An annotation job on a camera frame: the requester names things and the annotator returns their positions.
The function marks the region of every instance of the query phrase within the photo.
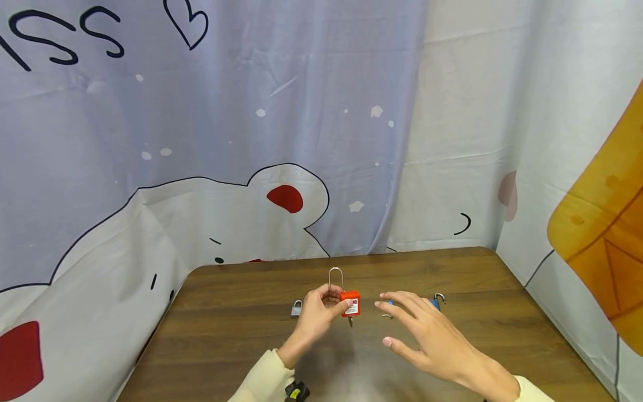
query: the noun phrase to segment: hand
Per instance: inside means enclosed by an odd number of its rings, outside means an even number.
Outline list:
[[[393,300],[408,310],[407,313],[386,302],[375,303],[413,334],[420,349],[413,350],[391,337],[383,339],[385,346],[418,369],[459,383],[489,402],[515,402],[518,399],[518,381],[499,363],[474,348],[428,299],[405,291],[382,293],[380,297]]]
[[[350,299],[340,302],[342,291],[337,285],[329,287],[324,284],[308,292],[292,335],[277,350],[277,355],[288,369],[292,369],[299,358],[328,331],[335,317],[353,305]]]

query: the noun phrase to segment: wrist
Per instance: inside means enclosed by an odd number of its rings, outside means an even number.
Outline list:
[[[277,356],[282,360],[287,369],[293,369],[299,359],[310,347],[307,338],[297,331],[293,332],[281,348],[277,349]]]
[[[500,363],[478,352],[475,362],[459,383],[489,402],[515,402],[520,397],[518,380]]]

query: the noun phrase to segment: orange cartoon shape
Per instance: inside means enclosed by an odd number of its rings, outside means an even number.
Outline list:
[[[547,227],[620,337],[643,356],[643,82]]]

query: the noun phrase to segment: pink spot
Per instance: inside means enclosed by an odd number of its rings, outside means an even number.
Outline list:
[[[518,211],[518,190],[516,189],[516,171],[509,172],[500,182],[498,189],[498,201],[507,207],[505,210],[505,221],[511,222]]]
[[[282,185],[274,188],[268,193],[267,198],[291,214],[296,214],[303,208],[302,195],[293,186]]]
[[[38,321],[0,336],[0,402],[25,395],[43,379]]]

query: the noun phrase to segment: cream sleeve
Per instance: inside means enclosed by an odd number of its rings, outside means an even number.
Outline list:
[[[516,376],[520,397],[516,402],[554,402],[529,380]],[[266,351],[228,402],[284,402],[285,388],[294,381],[294,370],[284,367],[276,349]]]
[[[554,400],[537,386],[533,385],[527,378],[515,376],[520,384],[520,397],[516,402],[554,402]]]
[[[266,351],[228,402],[284,402],[294,370],[284,367],[276,349]]]

